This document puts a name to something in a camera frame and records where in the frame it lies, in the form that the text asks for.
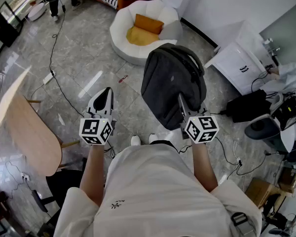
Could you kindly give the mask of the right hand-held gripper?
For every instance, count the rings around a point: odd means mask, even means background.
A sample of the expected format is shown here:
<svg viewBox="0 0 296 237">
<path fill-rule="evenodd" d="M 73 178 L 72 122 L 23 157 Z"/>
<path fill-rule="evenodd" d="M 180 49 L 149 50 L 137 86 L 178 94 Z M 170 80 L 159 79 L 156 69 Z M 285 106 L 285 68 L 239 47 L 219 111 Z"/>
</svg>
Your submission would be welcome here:
<svg viewBox="0 0 296 237">
<path fill-rule="evenodd" d="M 184 116 L 181 123 L 183 139 L 189 138 L 195 144 L 203 144 L 213 141 L 220 128 L 215 116 L 210 115 L 204 104 L 198 111 L 191 111 L 180 93 L 178 95 L 180 111 Z"/>
</svg>

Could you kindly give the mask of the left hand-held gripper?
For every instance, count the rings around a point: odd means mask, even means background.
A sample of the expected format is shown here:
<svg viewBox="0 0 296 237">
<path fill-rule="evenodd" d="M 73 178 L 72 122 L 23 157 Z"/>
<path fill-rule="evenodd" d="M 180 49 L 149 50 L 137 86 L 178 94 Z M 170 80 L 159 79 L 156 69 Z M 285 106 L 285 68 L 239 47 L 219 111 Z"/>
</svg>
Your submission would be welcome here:
<svg viewBox="0 0 296 237">
<path fill-rule="evenodd" d="M 89 145 L 105 145 L 113 135 L 116 120 L 113 110 L 113 90 L 106 87 L 94 95 L 87 107 L 86 118 L 80 120 L 79 136 Z"/>
</svg>

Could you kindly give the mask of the dark grey backpack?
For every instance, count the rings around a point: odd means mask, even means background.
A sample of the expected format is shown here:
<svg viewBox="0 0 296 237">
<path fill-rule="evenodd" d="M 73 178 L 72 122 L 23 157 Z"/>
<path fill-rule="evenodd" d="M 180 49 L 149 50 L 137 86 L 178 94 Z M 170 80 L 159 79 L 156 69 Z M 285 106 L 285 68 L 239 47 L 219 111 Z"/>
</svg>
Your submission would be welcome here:
<svg viewBox="0 0 296 237">
<path fill-rule="evenodd" d="M 141 95 L 164 128 L 178 129 L 184 120 L 179 95 L 190 110 L 200 109 L 207 93 L 204 74 L 198 56 L 185 46 L 166 43 L 149 53 Z"/>
</svg>

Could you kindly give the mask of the white round lounge chair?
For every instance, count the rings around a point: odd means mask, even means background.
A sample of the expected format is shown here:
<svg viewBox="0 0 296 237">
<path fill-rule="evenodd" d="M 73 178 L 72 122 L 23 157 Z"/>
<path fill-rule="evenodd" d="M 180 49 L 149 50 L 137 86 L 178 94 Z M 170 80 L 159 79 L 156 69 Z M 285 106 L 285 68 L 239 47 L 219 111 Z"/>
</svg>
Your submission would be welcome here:
<svg viewBox="0 0 296 237">
<path fill-rule="evenodd" d="M 114 51 L 127 62 L 143 66 L 152 50 L 165 43 L 176 44 L 178 40 L 158 40 L 145 46 L 131 44 L 126 34 L 134 26 L 136 14 L 162 21 L 163 27 L 179 20 L 179 17 L 174 8 L 166 6 L 161 0 L 138 0 L 117 12 L 109 30 L 111 45 Z"/>
</svg>

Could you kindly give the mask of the person's right forearm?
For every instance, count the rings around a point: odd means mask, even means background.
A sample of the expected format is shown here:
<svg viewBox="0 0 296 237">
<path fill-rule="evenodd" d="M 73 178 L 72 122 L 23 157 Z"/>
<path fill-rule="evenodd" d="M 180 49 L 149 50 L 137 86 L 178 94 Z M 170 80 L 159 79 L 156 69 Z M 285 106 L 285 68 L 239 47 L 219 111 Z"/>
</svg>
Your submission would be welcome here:
<svg viewBox="0 0 296 237">
<path fill-rule="evenodd" d="M 194 176 L 208 192 L 218 186 L 207 147 L 205 144 L 192 144 Z"/>
</svg>

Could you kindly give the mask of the person's left forearm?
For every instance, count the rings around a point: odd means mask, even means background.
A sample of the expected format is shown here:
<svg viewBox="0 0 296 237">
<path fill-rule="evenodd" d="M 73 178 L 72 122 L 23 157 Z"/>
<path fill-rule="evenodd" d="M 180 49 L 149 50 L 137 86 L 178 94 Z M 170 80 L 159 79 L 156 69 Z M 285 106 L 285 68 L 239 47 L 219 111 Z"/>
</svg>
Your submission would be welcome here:
<svg viewBox="0 0 296 237">
<path fill-rule="evenodd" d="M 79 188 L 100 207 L 104 196 L 104 146 L 92 145 Z"/>
</svg>

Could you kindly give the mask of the person's black trousers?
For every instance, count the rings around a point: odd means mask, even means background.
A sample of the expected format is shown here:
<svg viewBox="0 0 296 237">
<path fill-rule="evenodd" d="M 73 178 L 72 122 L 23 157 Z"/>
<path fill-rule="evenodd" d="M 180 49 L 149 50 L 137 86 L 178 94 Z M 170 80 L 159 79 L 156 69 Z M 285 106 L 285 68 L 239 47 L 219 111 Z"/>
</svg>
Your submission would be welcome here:
<svg viewBox="0 0 296 237">
<path fill-rule="evenodd" d="M 176 149 L 176 147 L 168 140 L 155 140 L 153 142 L 150 142 L 150 145 L 156 145 L 156 144 L 165 144 Z"/>
</svg>

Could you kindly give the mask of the yellow cushion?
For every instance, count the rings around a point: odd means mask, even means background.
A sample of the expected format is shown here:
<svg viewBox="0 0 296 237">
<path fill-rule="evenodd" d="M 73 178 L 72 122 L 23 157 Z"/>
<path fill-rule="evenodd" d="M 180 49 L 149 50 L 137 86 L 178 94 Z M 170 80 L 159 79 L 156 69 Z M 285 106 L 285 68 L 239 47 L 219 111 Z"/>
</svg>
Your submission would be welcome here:
<svg viewBox="0 0 296 237">
<path fill-rule="evenodd" d="M 151 33 L 136 26 L 133 26 L 127 31 L 126 38 L 131 44 L 135 44 L 137 46 L 149 45 L 159 40 L 157 34 Z"/>
</svg>

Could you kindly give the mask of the light wooden table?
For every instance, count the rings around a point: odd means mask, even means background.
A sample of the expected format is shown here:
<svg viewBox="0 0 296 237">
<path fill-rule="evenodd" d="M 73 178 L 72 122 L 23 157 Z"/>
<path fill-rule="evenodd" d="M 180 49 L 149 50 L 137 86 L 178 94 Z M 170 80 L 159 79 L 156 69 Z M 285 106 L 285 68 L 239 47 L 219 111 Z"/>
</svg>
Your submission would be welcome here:
<svg viewBox="0 0 296 237">
<path fill-rule="evenodd" d="M 62 149 L 79 144 L 79 140 L 64 143 L 40 118 L 32 103 L 23 95 L 5 95 L 0 101 L 0 126 L 5 123 L 18 149 L 27 162 L 42 176 L 52 176 L 60 167 Z"/>
</svg>

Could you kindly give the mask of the black office chair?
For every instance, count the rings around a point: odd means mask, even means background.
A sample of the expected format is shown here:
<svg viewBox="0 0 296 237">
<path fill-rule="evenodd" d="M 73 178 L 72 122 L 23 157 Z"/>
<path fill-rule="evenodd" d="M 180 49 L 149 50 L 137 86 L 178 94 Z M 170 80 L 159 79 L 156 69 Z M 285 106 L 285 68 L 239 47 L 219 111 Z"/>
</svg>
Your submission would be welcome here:
<svg viewBox="0 0 296 237">
<path fill-rule="evenodd" d="M 79 187 L 83 172 L 85 170 L 86 162 L 87 158 L 83 158 L 82 170 L 62 169 L 57 171 L 52 176 L 47 176 L 46 181 L 52 196 L 40 198 L 37 191 L 32 190 L 32 197 L 43 212 L 48 212 L 45 206 L 52 202 L 56 202 L 60 208 L 63 206 L 68 189 L 72 187 Z M 53 237 L 60 212 L 61 210 L 58 210 L 47 221 L 47 223 L 42 224 L 40 230 L 37 233 L 38 237 Z"/>
</svg>

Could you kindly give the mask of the orange cushion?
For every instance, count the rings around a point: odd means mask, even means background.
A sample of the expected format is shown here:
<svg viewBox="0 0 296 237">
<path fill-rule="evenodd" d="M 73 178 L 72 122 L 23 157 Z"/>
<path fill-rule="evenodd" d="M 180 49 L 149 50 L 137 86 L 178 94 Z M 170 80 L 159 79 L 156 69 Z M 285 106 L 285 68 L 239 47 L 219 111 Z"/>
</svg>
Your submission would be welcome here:
<svg viewBox="0 0 296 237">
<path fill-rule="evenodd" d="M 160 34 L 164 23 L 159 20 L 154 20 L 149 17 L 136 14 L 134 26 L 153 34 Z"/>
</svg>

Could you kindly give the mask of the chrome faucet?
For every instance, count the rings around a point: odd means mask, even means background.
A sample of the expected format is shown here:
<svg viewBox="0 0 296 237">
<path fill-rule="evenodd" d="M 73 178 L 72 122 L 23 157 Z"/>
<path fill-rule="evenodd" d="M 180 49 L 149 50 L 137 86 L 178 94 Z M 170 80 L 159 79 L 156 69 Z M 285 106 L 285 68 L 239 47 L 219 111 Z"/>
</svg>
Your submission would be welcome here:
<svg viewBox="0 0 296 237">
<path fill-rule="evenodd" d="M 281 49 L 280 46 L 278 46 L 278 47 L 271 47 L 271 46 L 269 46 L 269 47 L 266 48 L 266 50 L 267 50 L 267 52 L 268 52 L 268 54 L 270 55 L 271 58 L 277 56 L 278 55 L 278 51 L 280 49 Z"/>
</svg>

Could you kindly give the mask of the white round floor device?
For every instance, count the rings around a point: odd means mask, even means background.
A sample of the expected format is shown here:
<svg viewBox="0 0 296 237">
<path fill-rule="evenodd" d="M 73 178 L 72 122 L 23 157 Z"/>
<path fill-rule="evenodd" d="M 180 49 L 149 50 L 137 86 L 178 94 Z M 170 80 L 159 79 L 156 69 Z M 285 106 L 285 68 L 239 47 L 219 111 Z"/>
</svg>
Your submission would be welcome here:
<svg viewBox="0 0 296 237">
<path fill-rule="evenodd" d="M 30 21 L 35 21 L 38 18 L 40 18 L 46 11 L 46 6 L 44 3 L 39 3 L 31 9 L 31 11 L 28 14 L 28 19 Z"/>
</svg>

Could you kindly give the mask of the black cabinet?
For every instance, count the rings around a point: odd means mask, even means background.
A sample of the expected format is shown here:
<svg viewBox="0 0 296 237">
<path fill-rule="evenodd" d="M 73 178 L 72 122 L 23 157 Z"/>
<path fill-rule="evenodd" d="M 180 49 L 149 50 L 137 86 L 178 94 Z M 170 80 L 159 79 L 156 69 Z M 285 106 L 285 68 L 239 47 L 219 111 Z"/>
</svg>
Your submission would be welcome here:
<svg viewBox="0 0 296 237">
<path fill-rule="evenodd" d="M 10 5 L 4 1 L 0 6 L 0 41 L 11 47 L 23 29 L 22 20 L 15 14 Z"/>
</svg>

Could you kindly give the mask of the small black bag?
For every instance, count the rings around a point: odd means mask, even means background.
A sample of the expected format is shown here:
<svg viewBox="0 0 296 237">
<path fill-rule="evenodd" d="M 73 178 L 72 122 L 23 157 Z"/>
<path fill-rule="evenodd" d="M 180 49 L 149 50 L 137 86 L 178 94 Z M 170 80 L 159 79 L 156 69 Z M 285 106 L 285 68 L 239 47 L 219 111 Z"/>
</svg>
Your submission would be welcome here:
<svg viewBox="0 0 296 237">
<path fill-rule="evenodd" d="M 278 210 L 285 198 L 286 196 L 281 194 L 270 195 L 263 206 L 263 215 L 266 223 L 282 230 L 285 228 L 288 219 Z"/>
</svg>

